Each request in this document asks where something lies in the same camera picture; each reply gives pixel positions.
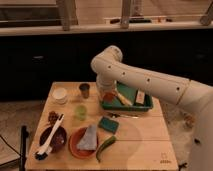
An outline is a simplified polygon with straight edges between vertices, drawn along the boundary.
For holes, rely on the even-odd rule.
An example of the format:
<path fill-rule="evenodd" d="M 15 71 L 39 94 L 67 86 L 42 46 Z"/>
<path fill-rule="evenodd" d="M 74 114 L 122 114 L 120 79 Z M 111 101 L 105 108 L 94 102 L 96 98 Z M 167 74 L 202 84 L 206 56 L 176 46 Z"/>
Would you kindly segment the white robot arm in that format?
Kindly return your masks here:
<path fill-rule="evenodd" d="M 196 116 L 188 171 L 213 171 L 213 87 L 187 78 L 132 67 L 122 63 L 117 46 L 108 46 L 91 61 L 100 92 L 121 82 L 177 105 Z"/>

